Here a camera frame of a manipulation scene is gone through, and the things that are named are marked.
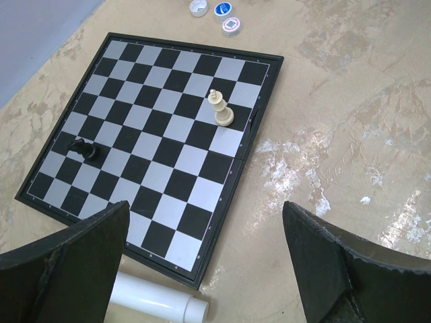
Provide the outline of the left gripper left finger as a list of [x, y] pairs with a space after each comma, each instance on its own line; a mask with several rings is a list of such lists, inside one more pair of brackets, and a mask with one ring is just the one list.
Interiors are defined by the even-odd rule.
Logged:
[[121, 201], [1, 255], [2, 322], [103, 322], [129, 228]]

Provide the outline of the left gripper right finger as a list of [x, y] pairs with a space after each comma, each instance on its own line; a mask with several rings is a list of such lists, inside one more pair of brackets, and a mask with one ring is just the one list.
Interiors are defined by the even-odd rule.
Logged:
[[430, 261], [286, 201], [284, 231], [307, 322], [429, 322]]

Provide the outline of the white pepsi bottle cap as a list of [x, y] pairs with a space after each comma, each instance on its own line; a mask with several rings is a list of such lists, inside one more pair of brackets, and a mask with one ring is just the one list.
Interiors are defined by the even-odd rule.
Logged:
[[242, 23], [237, 17], [229, 17], [222, 24], [222, 32], [227, 37], [235, 37], [241, 30]]

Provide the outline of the blue pocari sweat cap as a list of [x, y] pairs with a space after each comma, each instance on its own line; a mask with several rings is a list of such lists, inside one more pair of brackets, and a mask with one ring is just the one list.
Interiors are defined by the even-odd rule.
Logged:
[[234, 8], [230, 2], [223, 1], [214, 7], [215, 19], [219, 23], [223, 23], [230, 17], [234, 16]]

